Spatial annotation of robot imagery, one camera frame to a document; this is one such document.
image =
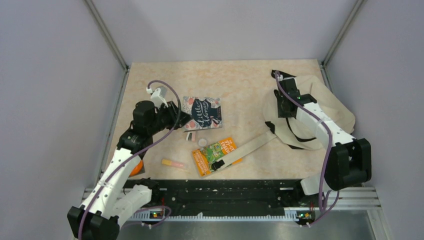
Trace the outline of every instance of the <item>marble-patterned surface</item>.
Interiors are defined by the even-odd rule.
[[[198,131],[196,138],[208,143],[232,137],[241,146],[268,130],[262,116],[264,96],[276,88],[271,69],[292,75],[315,75],[322,80],[316,59],[299,60],[241,60],[133,63],[126,84],[116,128],[108,156],[110,162],[120,135],[132,120],[135,104],[150,99],[147,83],[163,80],[183,96],[220,97],[223,128]],[[177,102],[171,91],[166,99]],[[166,131],[153,137],[156,141]],[[132,178],[199,179],[191,154],[198,145],[185,140],[182,129],[147,151],[144,157],[146,173]],[[292,150],[278,138],[245,156],[243,162],[214,173],[207,179],[294,179],[305,178],[321,170],[325,151]],[[178,169],[161,164],[163,158],[188,164]]]

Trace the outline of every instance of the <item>book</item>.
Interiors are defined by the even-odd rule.
[[[212,164],[228,153],[231,153],[236,148],[237,147],[233,139],[231,137],[227,137],[221,141],[192,151],[191,153],[193,154],[194,163],[196,164],[200,176],[206,177],[215,172],[212,169]],[[228,165],[226,168],[238,164],[241,161],[242,159],[240,158],[232,164]]]
[[[185,132],[223,127],[219,97],[184,96],[182,111],[193,118],[185,124]]]

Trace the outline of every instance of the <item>lavender wall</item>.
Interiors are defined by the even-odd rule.
[[[0,239],[69,239],[122,79],[83,1],[0,1]]]
[[[94,0],[131,62],[323,59],[356,0]]]
[[[372,180],[395,239],[423,239],[424,1],[368,1],[329,66],[372,146]]]

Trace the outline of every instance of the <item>orange object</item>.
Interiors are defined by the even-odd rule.
[[[129,174],[130,177],[138,174],[143,168],[143,159],[140,161],[140,163],[134,167],[134,169],[131,171],[131,173]]]
[[[236,144],[231,137],[227,137],[219,142],[212,143],[208,146],[191,152],[196,163],[197,170],[201,177],[208,176],[214,170],[212,164],[236,149]],[[231,165],[238,164],[242,159],[234,161]]]

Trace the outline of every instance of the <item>small round object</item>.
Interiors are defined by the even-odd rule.
[[[137,175],[143,169],[143,160],[140,160],[137,166],[129,174],[130,177]]]
[[[205,147],[206,146],[206,144],[208,144],[208,141],[206,141],[206,139],[204,139],[204,138],[201,138],[200,140],[199,140],[199,142],[197,142],[197,144],[200,146],[200,147]]]

